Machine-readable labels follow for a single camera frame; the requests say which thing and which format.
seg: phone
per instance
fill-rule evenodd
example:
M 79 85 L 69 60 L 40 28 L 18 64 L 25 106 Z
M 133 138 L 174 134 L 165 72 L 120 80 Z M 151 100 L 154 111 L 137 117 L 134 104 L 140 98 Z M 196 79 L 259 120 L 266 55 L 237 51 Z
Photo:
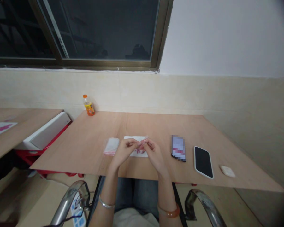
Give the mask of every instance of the phone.
M 214 172 L 212 170 L 210 154 L 207 150 L 200 147 L 194 147 L 194 163 L 195 170 L 201 175 L 213 179 Z
M 183 137 L 171 136 L 171 156 L 179 161 L 186 162 L 185 140 Z

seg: desk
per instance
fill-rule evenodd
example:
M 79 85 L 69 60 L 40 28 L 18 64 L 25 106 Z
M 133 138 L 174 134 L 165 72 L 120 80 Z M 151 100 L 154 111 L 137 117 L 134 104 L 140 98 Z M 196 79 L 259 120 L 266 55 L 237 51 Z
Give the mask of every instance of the desk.
M 103 156 L 104 141 L 110 137 L 145 135 L 160 145 L 173 182 L 284 192 L 202 115 L 96 112 L 90 117 L 83 111 L 31 168 L 106 175 L 112 157 Z M 171 157 L 171 135 L 185 138 L 187 162 Z M 194 146 L 210 152 L 214 179 L 195 171 Z M 236 177 L 223 175 L 219 165 L 232 168 Z M 121 165 L 119 177 L 158 179 L 149 159 L 142 157 L 129 157 Z
M 9 120 L 18 123 L 0 134 L 0 158 L 61 111 L 60 109 L 0 108 L 0 122 Z

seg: white eraser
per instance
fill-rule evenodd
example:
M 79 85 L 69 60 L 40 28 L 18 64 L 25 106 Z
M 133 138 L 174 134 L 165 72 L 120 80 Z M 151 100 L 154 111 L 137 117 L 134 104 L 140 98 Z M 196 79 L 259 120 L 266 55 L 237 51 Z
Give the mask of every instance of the white eraser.
M 227 166 L 220 166 L 222 172 L 224 175 L 228 177 L 235 177 L 236 175 L 234 174 L 233 170 Z

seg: bottle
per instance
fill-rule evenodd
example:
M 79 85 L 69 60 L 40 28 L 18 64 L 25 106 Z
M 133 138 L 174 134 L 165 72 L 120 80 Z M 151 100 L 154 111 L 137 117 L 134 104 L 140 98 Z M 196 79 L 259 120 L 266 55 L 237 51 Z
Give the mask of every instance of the bottle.
M 84 98 L 83 104 L 85 105 L 87 114 L 88 114 L 89 116 L 95 115 L 94 108 L 92 107 L 92 102 L 89 101 L 89 99 L 87 98 L 87 95 L 83 95 L 83 98 Z

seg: jeans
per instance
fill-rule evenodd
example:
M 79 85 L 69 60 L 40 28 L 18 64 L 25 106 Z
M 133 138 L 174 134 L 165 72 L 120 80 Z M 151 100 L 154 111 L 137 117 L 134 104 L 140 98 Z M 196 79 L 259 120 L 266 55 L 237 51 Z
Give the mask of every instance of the jeans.
M 98 194 L 95 198 L 95 204 L 98 204 L 105 177 L 102 177 L 98 188 Z M 115 213 L 126 208 L 135 208 L 141 215 L 152 213 L 159 221 L 158 203 L 158 181 L 140 180 L 131 178 L 118 178 L 117 198 Z

